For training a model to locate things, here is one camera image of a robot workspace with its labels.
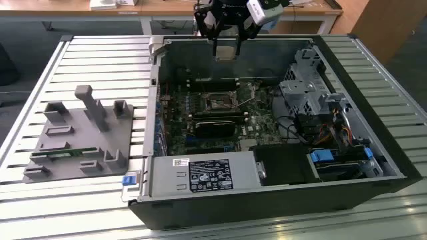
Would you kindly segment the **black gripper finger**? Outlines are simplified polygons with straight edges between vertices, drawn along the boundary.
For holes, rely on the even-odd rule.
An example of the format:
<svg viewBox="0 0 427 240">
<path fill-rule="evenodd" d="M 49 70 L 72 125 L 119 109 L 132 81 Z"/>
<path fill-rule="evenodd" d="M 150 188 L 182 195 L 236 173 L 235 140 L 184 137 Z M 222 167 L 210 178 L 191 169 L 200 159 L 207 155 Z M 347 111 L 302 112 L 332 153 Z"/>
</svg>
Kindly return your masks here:
<svg viewBox="0 0 427 240">
<path fill-rule="evenodd" d="M 212 42 L 212 55 L 218 55 L 220 12 L 218 3 L 195 4 L 195 20 L 200 36 Z"/>
<path fill-rule="evenodd" d="M 239 56 L 243 42 L 247 40 L 254 40 L 258 37 L 263 26 L 255 23 L 251 16 L 247 19 L 239 18 L 235 25 L 238 26 L 235 55 Z"/>
</svg>

